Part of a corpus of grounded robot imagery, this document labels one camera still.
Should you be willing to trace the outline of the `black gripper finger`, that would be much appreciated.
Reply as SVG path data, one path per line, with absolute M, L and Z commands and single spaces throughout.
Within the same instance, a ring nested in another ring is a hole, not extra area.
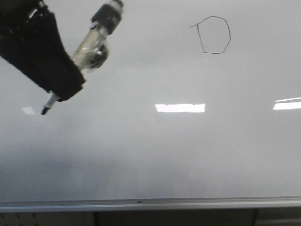
M 0 2 L 0 56 L 65 101 L 82 90 L 82 73 L 66 53 L 56 18 L 42 0 Z

